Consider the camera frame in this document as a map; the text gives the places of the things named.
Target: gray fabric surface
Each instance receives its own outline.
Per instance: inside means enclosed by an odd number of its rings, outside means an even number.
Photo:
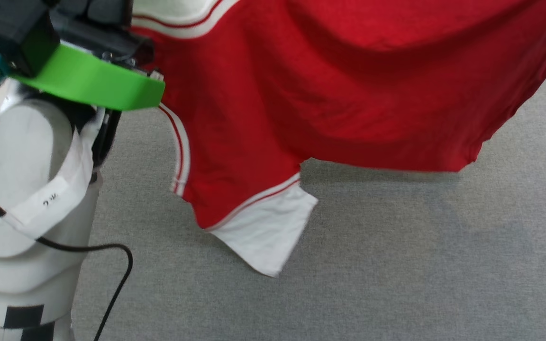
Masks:
[[[546,341],[546,83],[460,174],[309,161],[320,199],[280,278],[256,274],[168,190],[173,143],[124,116],[92,242],[136,268],[105,341]],[[93,338],[125,267],[85,262],[74,325]]]

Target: black cable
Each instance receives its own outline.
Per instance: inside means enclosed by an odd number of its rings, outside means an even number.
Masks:
[[[0,206],[0,216],[3,217],[6,214],[7,214],[6,210],[4,210]],[[58,244],[57,242],[53,242],[51,240],[45,239],[44,237],[37,238],[35,241],[39,242],[43,246],[47,246],[49,248],[59,250],[59,251],[65,251],[65,252],[84,253],[84,252],[95,252],[95,251],[110,250],[110,249],[121,249],[126,253],[127,270],[123,278],[121,279],[119,285],[117,286],[117,290],[115,291],[115,294],[113,294],[113,298],[111,298],[107,311],[104,314],[102,321],[100,322],[100,327],[98,328],[98,332],[96,336],[94,337],[94,341],[98,341],[100,339],[100,335],[102,334],[102,330],[104,330],[104,326],[107,323],[107,320],[109,319],[109,315],[113,309],[113,306],[115,305],[115,302],[117,301],[117,297],[121,293],[121,290],[123,289],[123,286],[126,284],[128,277],[130,277],[130,273],[132,272],[132,268],[134,267],[134,256],[132,256],[132,251],[130,250],[130,248],[128,248],[127,246],[123,244],[104,244],[104,245],[97,245],[97,246],[78,247],[78,246],[67,246],[67,245]]]

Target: white trim stripe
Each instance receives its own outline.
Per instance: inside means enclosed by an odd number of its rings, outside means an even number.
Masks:
[[[174,142],[176,143],[176,169],[173,182],[173,192],[182,197],[186,187],[191,170],[191,148],[189,146],[189,136],[182,121],[173,111],[164,104],[160,105],[161,110],[171,123]]]
[[[132,19],[132,26],[148,28],[167,36],[178,39],[193,39],[206,35],[210,32],[219,20],[240,0],[221,0],[211,9],[209,16],[196,18],[193,24],[182,19],[180,22],[169,22],[159,18],[157,13],[135,13]]]
[[[223,220],[218,222],[216,225],[208,227],[206,229],[206,231],[212,232],[212,231],[215,231],[215,230],[225,226],[227,223],[230,222],[230,220],[232,220],[241,211],[243,211],[246,208],[250,207],[254,203],[256,203],[256,202],[258,202],[258,201],[260,201],[262,199],[265,199],[267,197],[272,197],[272,196],[279,195],[279,194],[283,193],[284,191],[286,191],[288,188],[290,188],[292,186],[299,185],[299,181],[300,181],[300,173],[296,173],[290,179],[287,179],[286,181],[278,184],[277,186],[271,187],[271,188],[269,188],[267,190],[264,190],[263,192],[260,192],[260,193],[256,194],[255,196],[253,196],[253,197],[247,199],[246,201],[244,201],[243,203],[241,203],[241,205],[237,206],[232,212],[230,212],[225,218],[223,218]]]

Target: black plastic housing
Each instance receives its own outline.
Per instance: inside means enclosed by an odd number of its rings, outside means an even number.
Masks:
[[[0,0],[0,53],[15,72],[37,75],[60,44],[50,22],[57,0]]]

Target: red and white garment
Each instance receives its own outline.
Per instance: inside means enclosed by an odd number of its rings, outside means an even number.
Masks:
[[[199,225],[277,276],[308,158],[457,172],[546,79],[546,0],[135,0]]]

